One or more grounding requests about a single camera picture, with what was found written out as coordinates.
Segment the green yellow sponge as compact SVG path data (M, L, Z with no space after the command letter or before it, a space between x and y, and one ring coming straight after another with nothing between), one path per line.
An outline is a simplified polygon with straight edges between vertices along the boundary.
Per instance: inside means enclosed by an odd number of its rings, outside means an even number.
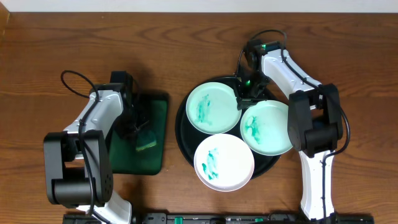
M136 138L136 151L143 151L157 144L155 133L151 130L142 130Z

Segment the mint plate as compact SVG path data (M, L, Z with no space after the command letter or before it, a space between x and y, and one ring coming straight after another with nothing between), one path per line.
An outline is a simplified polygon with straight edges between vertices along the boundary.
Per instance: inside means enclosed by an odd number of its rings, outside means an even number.
M233 129L242 111L234 90L220 82L197 86L188 95L185 113L191 125L205 134L221 134Z
M256 153L278 156L292 149L287 131L288 106L275 100L249 107L240 122L243 141Z

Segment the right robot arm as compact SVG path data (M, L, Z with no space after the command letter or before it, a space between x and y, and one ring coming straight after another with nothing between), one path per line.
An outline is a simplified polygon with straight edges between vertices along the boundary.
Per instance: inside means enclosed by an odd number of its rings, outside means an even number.
M307 75L279 41L249 40L241 56L251 72L238 67L235 73L238 109L258 104L270 81L279 87L288 99L287 134L302 163L301 211L310 222L333 223L331 165L338 141L350 137L337 87Z

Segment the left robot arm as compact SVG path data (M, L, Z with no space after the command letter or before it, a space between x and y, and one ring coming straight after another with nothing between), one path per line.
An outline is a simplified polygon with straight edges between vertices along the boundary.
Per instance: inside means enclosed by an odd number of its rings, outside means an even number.
M109 83L92 84L88 104L63 131L44 137L46 193L50 203L84 211L102 223L132 223L132 204L113 189L112 135L133 140L148 123L139 107L137 81L114 71Z

